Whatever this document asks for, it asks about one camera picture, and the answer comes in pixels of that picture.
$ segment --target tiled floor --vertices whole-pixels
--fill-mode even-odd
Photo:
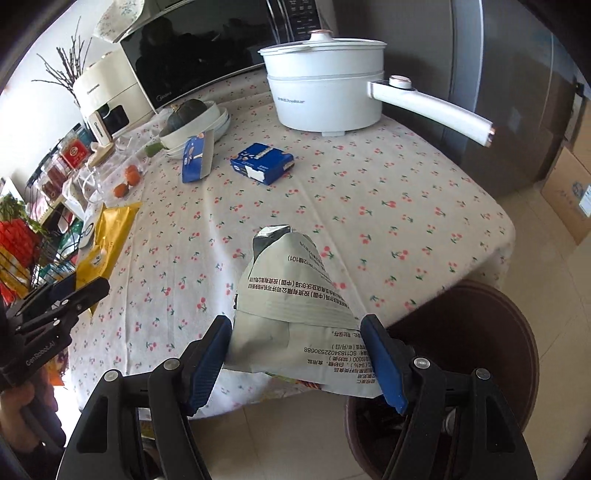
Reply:
[[[577,247],[539,187],[500,200],[517,229],[505,292],[531,323],[540,389],[525,439],[540,480],[559,480],[591,427],[591,236]],[[311,392],[194,424],[214,480],[367,480],[344,397]]]

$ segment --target cherry print tablecloth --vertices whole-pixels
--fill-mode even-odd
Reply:
[[[111,276],[111,294],[73,330],[81,406],[107,369],[149,371],[201,338],[216,315],[233,318],[252,237],[265,225],[289,223],[308,234],[355,316],[375,313],[385,325],[464,277],[493,286],[502,279],[514,240],[511,220],[443,154],[386,117],[337,138],[290,130],[278,123],[267,90],[261,71],[202,92],[232,115],[206,179],[183,184],[181,162],[161,154],[147,162],[144,181],[128,199],[143,204]],[[255,141],[296,159],[268,187],[234,172],[228,160]],[[223,370],[198,416],[303,389]]]

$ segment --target person's hand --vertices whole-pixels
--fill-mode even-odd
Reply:
[[[57,411],[57,401],[53,396],[53,386],[47,380],[47,373],[41,373],[43,388],[37,394],[45,405]],[[21,408],[32,402],[35,397],[35,387],[26,382],[20,387],[10,388],[0,394],[0,434],[8,444],[19,453],[31,453],[39,438],[27,426],[21,415]]]

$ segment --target yellow bag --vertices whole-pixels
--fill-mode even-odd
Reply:
[[[103,206],[95,228],[95,244],[76,267],[76,289],[98,277],[109,279],[140,206],[141,203],[117,208]]]
[[[0,281],[16,292],[19,298],[29,293],[27,285],[31,281],[31,274],[4,247],[0,246]]]

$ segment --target blue gripper pad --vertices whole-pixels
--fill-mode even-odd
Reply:
[[[184,412],[192,417],[209,400],[217,376],[222,369],[230,337],[232,322],[224,315],[218,315],[188,359],[183,360],[183,384],[188,386],[188,398]]]
[[[359,330],[386,402],[404,415],[408,407],[405,390],[411,379],[406,355],[408,347],[400,340],[390,338],[375,315],[366,315]]]

